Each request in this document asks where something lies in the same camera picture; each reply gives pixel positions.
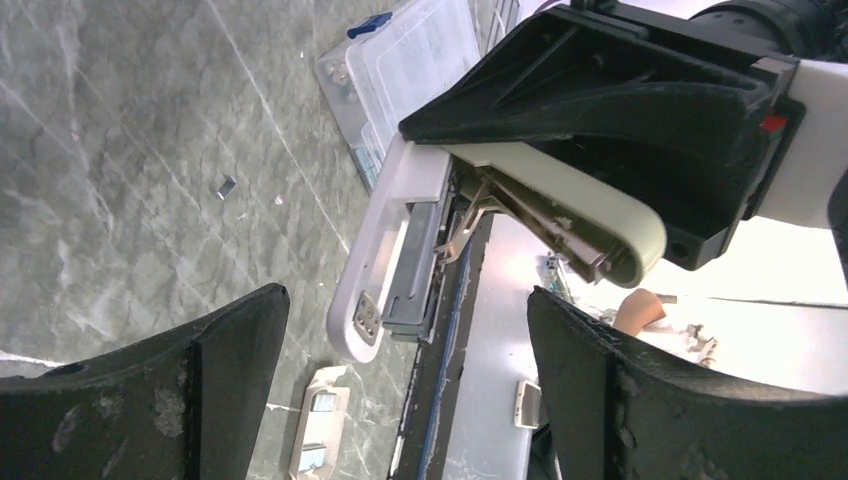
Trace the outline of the white staple box tray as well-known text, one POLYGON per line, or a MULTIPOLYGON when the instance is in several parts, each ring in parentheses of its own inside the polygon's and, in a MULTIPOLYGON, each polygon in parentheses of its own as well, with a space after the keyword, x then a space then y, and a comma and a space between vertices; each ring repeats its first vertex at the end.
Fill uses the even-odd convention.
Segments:
POLYGON ((301 404, 288 475, 290 479, 330 479, 343 436, 350 389, 336 385, 347 366, 318 369, 301 404))

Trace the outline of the small metal staple strip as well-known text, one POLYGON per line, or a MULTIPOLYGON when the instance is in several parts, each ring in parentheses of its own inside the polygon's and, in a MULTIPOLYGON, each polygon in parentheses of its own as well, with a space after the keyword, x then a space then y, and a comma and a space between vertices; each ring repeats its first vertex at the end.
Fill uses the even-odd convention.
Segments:
POLYGON ((232 176, 226 176, 221 185, 216 190, 216 195, 220 200, 225 200, 237 187, 238 183, 232 176))

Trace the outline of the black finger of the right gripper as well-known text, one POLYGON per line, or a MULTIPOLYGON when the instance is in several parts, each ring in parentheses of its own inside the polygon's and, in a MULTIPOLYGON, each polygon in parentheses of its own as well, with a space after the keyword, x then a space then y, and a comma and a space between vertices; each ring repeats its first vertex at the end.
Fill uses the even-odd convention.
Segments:
POLYGON ((804 118, 765 68, 785 56, 753 3, 688 19, 623 3, 557 6, 399 130, 419 144, 536 147, 654 209, 665 258, 694 271, 757 212, 804 118))

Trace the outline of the pale green white stapler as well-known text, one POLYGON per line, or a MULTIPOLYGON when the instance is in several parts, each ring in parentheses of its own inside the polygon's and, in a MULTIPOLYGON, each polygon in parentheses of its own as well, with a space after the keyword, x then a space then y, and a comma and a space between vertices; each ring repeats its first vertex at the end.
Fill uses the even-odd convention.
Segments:
POLYGON ((636 287, 667 246, 652 208, 527 144, 395 136, 326 316, 336 353, 370 362, 392 320, 418 325, 431 284, 490 213, 517 220, 590 284, 636 287))

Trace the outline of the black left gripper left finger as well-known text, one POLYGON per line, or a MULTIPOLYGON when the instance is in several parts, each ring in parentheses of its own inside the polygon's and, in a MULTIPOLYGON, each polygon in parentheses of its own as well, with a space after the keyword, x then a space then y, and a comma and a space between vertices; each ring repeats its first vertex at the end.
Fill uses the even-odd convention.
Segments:
POLYGON ((1 381, 5 479, 242 479, 290 297, 263 286, 118 350, 1 381))

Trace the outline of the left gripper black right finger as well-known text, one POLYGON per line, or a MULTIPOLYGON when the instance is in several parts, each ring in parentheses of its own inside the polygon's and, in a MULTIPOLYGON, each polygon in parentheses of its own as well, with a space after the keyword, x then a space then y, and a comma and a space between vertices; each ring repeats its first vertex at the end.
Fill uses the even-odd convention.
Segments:
POLYGON ((847 400, 697 366, 538 287, 527 321, 566 479, 843 479, 847 400))

